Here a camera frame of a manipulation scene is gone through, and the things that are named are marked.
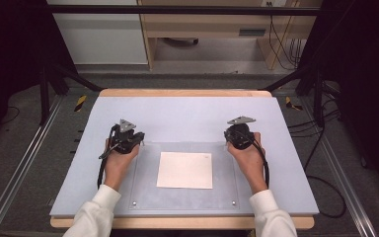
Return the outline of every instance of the white sleeve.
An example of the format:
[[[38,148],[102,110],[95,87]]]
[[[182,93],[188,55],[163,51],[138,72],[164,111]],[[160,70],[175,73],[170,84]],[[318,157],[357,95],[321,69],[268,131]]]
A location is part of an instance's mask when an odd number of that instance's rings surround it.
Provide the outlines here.
[[[290,215],[278,208],[271,190],[254,194],[249,202],[254,210],[257,237],[297,236]]]
[[[113,227],[113,210],[121,195],[101,185],[91,201],[85,202],[75,215],[73,225],[64,237],[110,236]]]

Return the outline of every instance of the beige card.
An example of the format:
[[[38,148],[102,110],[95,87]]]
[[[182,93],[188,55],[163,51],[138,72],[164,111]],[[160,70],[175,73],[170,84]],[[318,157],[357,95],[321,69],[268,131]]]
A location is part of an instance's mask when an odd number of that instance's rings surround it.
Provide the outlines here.
[[[161,152],[157,187],[212,189],[211,153]]]

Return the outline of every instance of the hazard tape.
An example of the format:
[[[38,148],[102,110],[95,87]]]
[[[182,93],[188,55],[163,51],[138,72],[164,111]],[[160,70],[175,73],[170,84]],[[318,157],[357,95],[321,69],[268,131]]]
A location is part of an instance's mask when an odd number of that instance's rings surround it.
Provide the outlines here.
[[[86,96],[81,96],[78,100],[78,103],[76,103],[76,107],[75,107],[75,110],[74,112],[80,112],[81,109],[82,109],[82,106],[84,105],[85,103],[85,100],[86,100]]]
[[[294,106],[293,104],[291,104],[291,100],[289,97],[285,97],[285,106],[287,108],[291,108],[291,109],[294,109],[296,111],[303,111],[303,107],[302,106]]]

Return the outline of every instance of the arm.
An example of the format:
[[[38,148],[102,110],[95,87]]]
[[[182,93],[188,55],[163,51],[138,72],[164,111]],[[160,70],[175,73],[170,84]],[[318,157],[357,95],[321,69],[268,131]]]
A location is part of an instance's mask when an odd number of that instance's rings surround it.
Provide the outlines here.
[[[63,235],[65,237],[110,236],[114,207],[121,195],[119,186],[125,177],[128,165],[137,155],[139,145],[129,154],[112,151],[107,158],[106,179],[91,201],[85,202],[75,215],[72,227]]]
[[[254,136],[261,147],[261,135],[255,132]],[[227,147],[251,187],[253,195],[249,202],[254,210],[257,236],[297,236],[290,215],[278,208],[272,192],[266,186],[264,162],[257,148],[251,145],[245,150],[238,150],[230,142]]]

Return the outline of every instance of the horizontal black bar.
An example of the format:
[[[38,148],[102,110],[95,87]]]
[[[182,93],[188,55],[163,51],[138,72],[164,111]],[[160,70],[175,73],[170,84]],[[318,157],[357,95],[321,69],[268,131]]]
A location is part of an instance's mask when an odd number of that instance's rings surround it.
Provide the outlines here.
[[[127,5],[29,5],[27,9],[71,14],[198,14],[198,15],[266,15],[320,16],[340,13],[320,8],[282,7],[212,7],[212,6],[127,6]]]

